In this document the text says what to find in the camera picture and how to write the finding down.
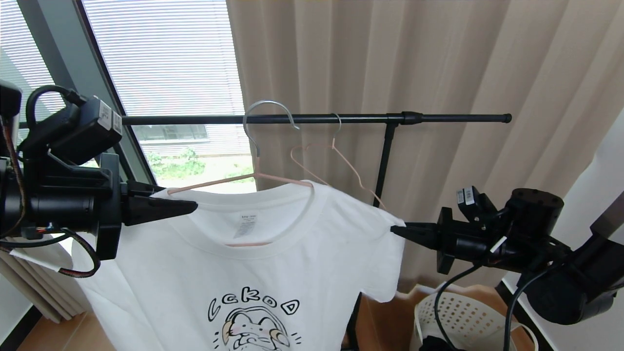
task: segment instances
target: clothes hanger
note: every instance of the clothes hanger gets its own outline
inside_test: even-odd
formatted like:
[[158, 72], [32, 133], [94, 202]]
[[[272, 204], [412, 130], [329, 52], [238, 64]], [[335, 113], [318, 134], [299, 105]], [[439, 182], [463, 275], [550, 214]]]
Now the clothes hanger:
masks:
[[277, 180], [277, 181], [280, 181], [280, 182], [293, 183], [293, 184], [303, 185], [303, 186], [306, 186], [306, 187], [312, 187], [312, 184], [307, 183], [307, 182], [302, 182], [300, 180], [294, 180], [294, 179], [289, 179], [289, 178], [278, 177], [276, 175], [270, 175], [270, 174], [265, 174], [265, 173], [260, 172], [260, 148], [258, 147], [258, 143], [256, 142], [256, 140], [254, 140], [254, 138], [252, 138], [249, 135], [249, 131], [247, 130], [247, 117], [252, 112], [252, 110], [254, 110], [256, 107], [258, 107], [258, 106], [260, 106], [262, 104], [275, 104], [277, 106], [280, 106], [282, 109], [284, 109], [284, 111], [286, 111], [286, 114], [288, 115], [288, 120], [290, 121], [290, 125], [293, 126], [293, 128], [296, 131], [300, 131], [301, 130], [295, 124], [295, 120], [293, 119], [293, 115], [286, 108], [286, 106], [280, 104], [279, 102], [271, 101], [271, 100], [261, 100], [261, 101], [255, 102], [254, 104], [252, 104], [247, 109], [247, 111], [245, 112], [245, 115], [243, 116], [243, 130], [245, 131], [245, 134], [247, 135], [247, 137], [249, 138], [251, 143], [256, 148], [256, 167], [255, 167], [253, 173], [249, 173], [249, 174], [245, 174], [245, 175], [239, 175], [239, 176], [236, 176], [236, 177], [231, 177], [231, 178], [226, 178], [226, 179], [221, 179], [221, 180], [214, 180], [214, 181], [211, 181], [211, 182], [205, 182], [205, 183], [199, 183], [199, 184], [195, 184], [195, 185], [189, 185], [187, 187], [181, 187], [181, 188], [177, 188], [177, 189], [169, 189], [167, 191], [167, 193], [169, 195], [171, 195], [171, 194], [175, 194], [176, 192], [182, 192], [182, 191], [191, 190], [191, 189], [197, 189], [197, 188], [201, 188], [201, 187], [208, 187], [208, 186], [215, 185], [215, 184], [228, 183], [228, 182], [233, 182], [235, 180], [247, 179], [247, 178], [252, 178], [252, 177], [256, 178], [256, 179], [258, 179], [258, 178], [272, 179], [272, 180]]
[[303, 168], [304, 171], [306, 171], [307, 173], [310, 173], [314, 178], [318, 179], [321, 183], [327, 185], [327, 186], [331, 186], [329, 185], [325, 180], [321, 179], [321, 177], [319, 177], [318, 175], [312, 173], [309, 169], [307, 169], [306, 167], [304, 167], [303, 164], [299, 163], [299, 161], [297, 161], [295, 159], [295, 156], [293, 155], [293, 151], [295, 149], [302, 149], [302, 152], [306, 152], [308, 151], [308, 149], [310, 147], [313, 146], [320, 146], [320, 147], [324, 147], [324, 148], [329, 148], [332, 149], [334, 151], [336, 151], [336, 153], [340, 156], [340, 158], [342, 158], [346, 163], [347, 166], [349, 166], [349, 168], [351, 168], [351, 170], [355, 173], [356, 177], [358, 178], [358, 182], [359, 182], [359, 186], [360, 188], [370, 192], [373, 196], [375, 196], [375, 199], [377, 199], [377, 201], [379, 201], [379, 205], [381, 205], [381, 208], [383, 208], [384, 210], [386, 209], [386, 206], [384, 205], [383, 202], [381, 202], [381, 199], [377, 196], [377, 194], [375, 194], [374, 191], [372, 191], [371, 189], [368, 189], [366, 187], [364, 187], [364, 185], [362, 184], [362, 178], [359, 176], [358, 171], [355, 169], [355, 167], [353, 167], [353, 165], [347, 160], [347, 158], [340, 152], [340, 150], [338, 150], [336, 148], [336, 136], [338, 135], [338, 132], [340, 132], [340, 130], [343, 128], [343, 120], [340, 118], [340, 115], [337, 113], [334, 113], [334, 115], [336, 115], [336, 117], [338, 118], [338, 130], [334, 132], [334, 136], [331, 139], [331, 145], [329, 144], [308, 144], [305, 148], [303, 147], [303, 145], [298, 145], [293, 147], [292, 149], [290, 149], [290, 158], [296, 163], [298, 164], [301, 168]]

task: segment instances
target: laundry basket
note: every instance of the laundry basket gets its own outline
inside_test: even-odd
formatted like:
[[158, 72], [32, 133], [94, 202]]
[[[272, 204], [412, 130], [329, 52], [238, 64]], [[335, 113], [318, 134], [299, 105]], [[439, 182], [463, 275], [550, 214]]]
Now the laundry basket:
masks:
[[[423, 299], [414, 312], [414, 335], [410, 351], [418, 351], [427, 336], [443, 339], [436, 323], [434, 302], [436, 294]], [[444, 331], [458, 349], [467, 351], [497, 351], [503, 349], [505, 317], [488, 305], [469, 297], [444, 292], [440, 297], [439, 315]], [[512, 322], [512, 330], [523, 327], [533, 339], [535, 334], [523, 324]], [[511, 351], [516, 351], [512, 342]]]

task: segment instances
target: white wall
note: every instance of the white wall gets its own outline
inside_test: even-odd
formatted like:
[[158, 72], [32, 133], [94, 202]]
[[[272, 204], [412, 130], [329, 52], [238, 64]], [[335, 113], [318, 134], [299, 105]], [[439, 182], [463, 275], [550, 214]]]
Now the white wall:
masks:
[[30, 301], [0, 275], [0, 344], [31, 306]]
[[[565, 196], [565, 206], [552, 236], [577, 249], [589, 238], [589, 226], [623, 190], [624, 111], [600, 144], [592, 163]], [[518, 276], [509, 273], [503, 281], [515, 290]], [[521, 298], [520, 304], [559, 351], [624, 350], [624, 291], [609, 311], [568, 326], [540, 318], [527, 308], [526, 298]]]

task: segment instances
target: curtain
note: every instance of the curtain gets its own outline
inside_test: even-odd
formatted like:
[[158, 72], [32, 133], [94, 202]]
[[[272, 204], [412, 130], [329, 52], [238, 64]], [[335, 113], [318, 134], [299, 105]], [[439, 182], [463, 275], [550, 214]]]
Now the curtain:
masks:
[[[26, 239], [5, 239], [27, 242]], [[45, 248], [21, 249], [30, 256], [61, 267], [72, 267], [71, 256], [59, 244]], [[89, 303], [73, 278], [53, 272], [37, 264], [0, 252], [0, 274], [5, 276], [41, 314], [56, 323], [69, 320], [89, 309]]]
[[[232, 0], [228, 11], [246, 106], [274, 99], [292, 113], [513, 115], [510, 124], [399, 126], [382, 200], [405, 221], [435, 221], [441, 206], [461, 216], [455, 191], [470, 185], [499, 208], [517, 187], [563, 197], [624, 107], [621, 0]], [[309, 178], [290, 149], [329, 143], [336, 127], [251, 126], [262, 171]], [[383, 125], [348, 125], [336, 140], [370, 188], [383, 134]], [[296, 156], [372, 202], [331, 151]], [[451, 274], [467, 266], [456, 262]], [[459, 283], [495, 285], [503, 274], [481, 269]], [[401, 278], [407, 289], [446, 277], [435, 252], [408, 243]]]

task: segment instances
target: clothes rack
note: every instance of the clothes rack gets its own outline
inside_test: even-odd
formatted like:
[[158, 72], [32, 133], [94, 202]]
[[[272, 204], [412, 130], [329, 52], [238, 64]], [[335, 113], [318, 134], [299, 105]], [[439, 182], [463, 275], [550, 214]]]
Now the clothes rack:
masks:
[[[387, 114], [340, 114], [342, 123], [384, 123], [384, 144], [379, 162], [379, 172], [375, 194], [381, 198], [388, 170], [388, 162], [392, 149], [394, 132], [398, 126], [410, 126], [420, 123], [431, 122], [511, 122], [510, 114], [421, 114], [418, 112], [401, 112]], [[296, 124], [335, 124], [338, 120], [334, 114], [293, 114]], [[125, 126], [144, 126], [159, 124], [241, 124], [243, 116], [126, 116], [122, 119]], [[288, 116], [283, 115], [254, 115], [249, 116], [247, 123], [251, 124], [286, 124], [290, 123]], [[379, 201], [375, 200], [373, 206], [379, 207]], [[343, 350], [359, 351], [356, 333], [359, 306], [362, 294], [358, 296], [353, 313], [347, 324], [347, 337], [349, 347]]]

